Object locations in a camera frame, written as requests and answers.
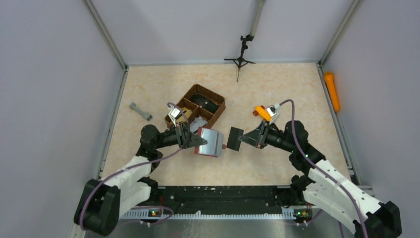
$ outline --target beige table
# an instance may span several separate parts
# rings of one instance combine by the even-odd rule
[[[212,127],[225,135],[225,144],[231,126],[248,132],[259,125],[261,119],[252,115],[254,106],[291,98],[296,104],[296,119],[309,132],[309,142],[349,178],[315,63],[247,65],[241,69],[238,83],[236,73],[234,64],[130,67],[103,176],[125,165],[139,148],[140,131],[148,122],[129,109],[131,102],[151,113],[149,123],[162,132],[166,129],[166,103],[178,102],[199,83],[226,98],[226,110]],[[291,105],[287,104],[281,109],[277,126],[284,129],[290,116]],[[177,148],[160,151],[168,155]],[[288,152],[274,147],[259,150],[244,143],[239,152],[225,149],[219,158],[195,155],[193,149],[187,149],[161,162],[151,178],[160,185],[290,184],[290,178],[301,173],[288,157]]]

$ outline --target brown box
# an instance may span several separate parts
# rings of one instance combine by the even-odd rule
[[[191,100],[197,96],[202,96],[205,100],[201,100],[200,102],[195,100],[197,104],[192,102]],[[203,108],[203,106],[206,107],[204,103],[213,103],[218,106],[218,109],[209,112]],[[189,123],[197,117],[202,117],[207,120],[207,128],[211,128],[216,123],[217,119],[219,119],[222,112],[226,109],[225,98],[223,96],[201,86],[200,84],[194,84],[176,105],[180,108],[186,108],[187,110],[192,111],[192,113],[188,116]],[[170,128],[172,121],[169,119],[168,115],[165,117],[165,122],[167,127]]]

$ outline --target floor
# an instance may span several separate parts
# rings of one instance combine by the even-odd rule
[[[251,64],[241,69],[236,82],[234,64],[169,65],[130,67],[118,110],[103,177],[118,170],[137,152],[140,131],[152,123],[166,129],[167,102],[178,102],[195,83],[226,98],[226,110],[212,127],[222,132],[227,143],[231,126],[245,133],[261,119],[252,115],[256,105],[270,105],[293,99],[296,119],[309,132],[309,142],[349,178],[347,165],[332,121],[315,63]],[[129,109],[134,102],[153,115],[150,122]],[[281,108],[277,126],[290,120],[291,105]],[[178,147],[160,149],[164,155]],[[160,185],[285,185],[301,175],[290,164],[289,153],[269,147],[260,150],[242,143],[239,152],[225,149],[219,158],[195,155],[183,150],[161,162],[150,174]]]

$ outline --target orange toy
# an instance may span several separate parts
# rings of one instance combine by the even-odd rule
[[[327,85],[332,107],[335,112],[338,112],[340,110],[340,104],[338,103],[337,92],[335,91],[334,75],[331,72],[326,72],[324,74],[324,81],[325,81],[325,84]]]
[[[262,119],[264,119],[266,121],[271,120],[270,114],[268,114],[268,112],[265,110],[265,108],[263,106],[256,106],[255,111],[257,111],[258,115],[260,115],[260,117]]]
[[[252,112],[252,114],[254,114],[254,116],[258,116],[257,110],[254,110],[254,112]]]

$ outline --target white wall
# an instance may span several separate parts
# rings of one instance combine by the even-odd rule
[[[69,237],[122,70],[82,1],[0,3],[0,237]]]
[[[318,61],[352,0],[267,0],[245,58]],[[127,64],[237,58],[255,0],[94,0]]]
[[[402,237],[418,237],[420,1],[363,2],[325,68],[360,178],[399,206]]]

